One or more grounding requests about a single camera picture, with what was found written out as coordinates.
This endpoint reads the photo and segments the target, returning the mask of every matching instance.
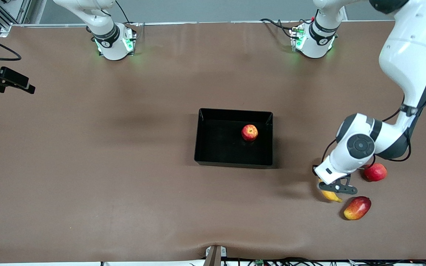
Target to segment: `yellow banana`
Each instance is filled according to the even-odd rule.
[[[336,196],[335,192],[331,192],[331,191],[325,191],[325,190],[321,190],[321,193],[323,194],[323,196],[331,201],[336,201],[336,202],[342,202],[343,200],[338,198],[338,196]]]

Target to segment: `black tray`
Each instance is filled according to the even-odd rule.
[[[241,130],[256,126],[253,142]],[[201,108],[198,112],[195,161],[200,165],[271,168],[273,164],[273,114],[271,112]]]

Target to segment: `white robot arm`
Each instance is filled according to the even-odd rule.
[[[312,32],[316,25],[327,25],[327,28],[334,28],[334,31],[330,32],[330,36],[333,36],[342,19],[339,9],[342,5],[356,1],[332,0],[330,2],[334,7],[327,4],[326,0],[314,2],[319,9],[325,10],[319,10],[315,20],[305,26],[313,27],[310,30]],[[426,0],[369,2],[376,10],[391,14],[395,18],[394,29],[382,48],[379,64],[384,73],[401,87],[404,101],[393,125],[361,113],[351,115],[343,121],[336,135],[337,147],[314,170],[324,182],[320,186],[321,189],[345,192],[334,182],[347,177],[374,154],[386,160],[404,155],[410,148],[414,127],[426,105]],[[320,46],[319,41],[309,41],[321,37],[315,39],[305,33],[302,37],[308,38],[299,49],[305,55],[306,52],[324,55],[328,50],[326,45]]]
[[[136,36],[132,29],[114,23],[104,11],[113,7],[115,0],[54,0],[85,22],[95,37],[100,53],[109,60],[120,60],[134,52]]]

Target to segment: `wire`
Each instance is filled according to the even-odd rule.
[[[137,34],[137,32],[136,32],[136,41],[139,41],[139,39],[141,38],[142,34],[144,33],[144,28],[146,27],[146,23],[144,22],[141,27],[142,27],[142,29],[139,32],[139,34]]]
[[[333,145],[333,143],[336,142],[336,139],[334,139],[330,144],[328,144],[327,148],[325,149],[325,152],[323,153],[323,156],[321,157],[321,162],[325,161],[325,155],[327,154],[328,149]]]
[[[21,56],[17,53],[17,52],[14,52],[12,49],[10,49],[9,47],[7,47],[7,46],[5,46],[5,45],[3,45],[3,44],[0,44],[0,47],[3,47],[4,49],[6,49],[6,50],[8,50],[9,52],[11,52],[11,53],[13,53],[15,56],[17,56],[17,58],[1,58],[0,57],[0,61],[19,61],[19,60],[21,60]]]
[[[386,118],[386,119],[384,119],[384,120],[382,120],[383,122],[385,122],[385,121],[387,121],[387,120],[389,120],[389,119],[391,119],[391,118],[393,118],[394,116],[397,116],[397,114],[400,112],[400,109],[399,110],[397,110],[395,113],[393,113],[392,114],[392,116],[389,116],[388,118]]]
[[[124,17],[125,17],[125,19],[126,19],[126,22],[125,22],[125,23],[134,23],[134,22],[132,22],[132,21],[129,21],[129,19],[128,19],[128,18],[127,18],[127,16],[126,16],[126,13],[124,12],[123,8],[122,8],[122,7],[121,7],[121,5],[118,3],[118,1],[116,0],[115,2],[116,2],[116,5],[118,5],[118,7],[121,9],[121,12],[123,12],[123,15],[124,15]]]
[[[404,103],[404,100],[405,100],[405,95],[404,95],[404,98],[402,98],[402,103],[401,103],[401,105]],[[386,119],[384,119],[384,120],[382,120],[383,122],[385,122],[385,121],[387,121],[387,120],[389,120],[389,119],[392,119],[394,116],[397,116],[397,114],[400,112],[400,108],[395,112],[395,113],[393,113],[391,116],[389,116],[388,118],[386,118]]]
[[[403,161],[406,161],[406,160],[408,160],[410,158],[410,155],[412,154],[412,145],[410,143],[409,134],[405,133],[404,136],[407,139],[407,144],[409,145],[409,152],[407,153],[407,156],[405,158],[403,158],[403,159],[398,159],[398,160],[396,160],[396,159],[389,159],[389,161],[403,162]]]
[[[105,11],[105,10],[100,10],[100,11],[101,11],[101,13],[103,13],[103,14],[107,15],[108,17],[111,17],[111,14],[106,13],[106,11]]]
[[[282,31],[284,32],[284,34],[285,34],[285,35],[287,35],[287,37],[289,37],[289,38],[291,38],[291,39],[298,40],[298,37],[293,37],[293,36],[289,35],[289,34],[285,31],[284,25],[282,25],[282,22],[281,22],[280,20],[277,20],[277,22],[279,22],[279,24],[280,24],[280,27],[281,27]]]
[[[313,20],[311,20],[310,22],[306,22],[305,20],[300,19],[300,20],[299,20],[299,22],[303,22],[303,23],[305,23],[305,24],[312,24],[312,23],[313,23]]]
[[[372,163],[369,165],[369,166],[366,166],[366,168],[364,168],[364,169],[369,169],[369,168],[371,168],[373,165],[374,165],[374,163],[376,162],[376,154],[374,153],[373,155],[372,155]]]
[[[289,28],[289,27],[281,27],[279,24],[277,24],[276,22],[274,22],[274,21],[272,21],[272,20],[270,20],[270,19],[268,19],[268,18],[263,18],[262,20],[259,20],[259,21],[267,21],[267,22],[270,22],[270,23],[272,23],[274,26],[276,26],[276,27],[279,27],[279,28],[284,28],[284,29],[288,29],[288,30],[291,30],[292,28]]]
[[[276,23],[276,22],[274,22],[274,21],[272,21],[272,20],[270,20],[270,19],[268,19],[268,18],[263,18],[263,19],[261,19],[261,20],[259,20],[259,21],[262,21],[262,22],[264,22],[264,21],[270,22],[270,23],[272,23],[274,26],[281,28],[281,29],[282,29],[282,31],[284,32],[284,34],[285,34],[287,37],[289,37],[289,38],[291,38],[291,39],[294,39],[294,40],[298,40],[298,39],[299,39],[298,37],[291,36],[290,34],[288,34],[285,30],[292,30],[292,28],[291,28],[291,27],[284,27],[284,25],[282,25],[282,22],[281,22],[280,20],[277,20],[277,23]]]

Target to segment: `red apple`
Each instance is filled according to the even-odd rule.
[[[359,196],[354,198],[345,209],[347,219],[361,219],[371,208],[371,200],[368,197]]]
[[[257,128],[254,125],[245,125],[241,131],[241,135],[245,141],[254,141],[258,134]]]
[[[365,165],[364,168],[364,175],[371,182],[383,180],[387,177],[387,169],[380,163],[375,163],[371,167],[369,167],[369,165]]]

